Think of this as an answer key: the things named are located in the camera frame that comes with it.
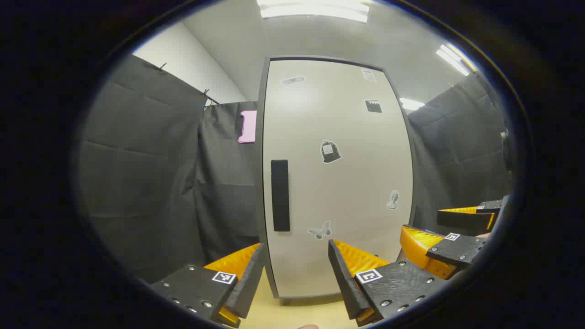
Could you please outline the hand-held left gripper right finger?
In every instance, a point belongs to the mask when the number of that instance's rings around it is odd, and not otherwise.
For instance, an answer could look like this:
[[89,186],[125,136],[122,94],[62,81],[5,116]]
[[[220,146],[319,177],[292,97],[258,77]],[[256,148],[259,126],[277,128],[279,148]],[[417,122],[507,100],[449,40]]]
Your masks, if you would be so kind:
[[359,327],[404,324],[408,315],[424,312],[449,283],[410,261],[389,264],[334,239],[328,241],[328,257],[348,317]]

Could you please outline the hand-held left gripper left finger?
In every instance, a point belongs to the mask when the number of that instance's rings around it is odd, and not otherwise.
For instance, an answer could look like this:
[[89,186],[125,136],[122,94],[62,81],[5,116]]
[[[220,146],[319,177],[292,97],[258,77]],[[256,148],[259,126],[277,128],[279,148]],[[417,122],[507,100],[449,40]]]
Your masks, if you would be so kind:
[[197,316],[237,329],[249,314],[265,267],[266,246],[247,246],[205,266],[187,264],[150,287]]

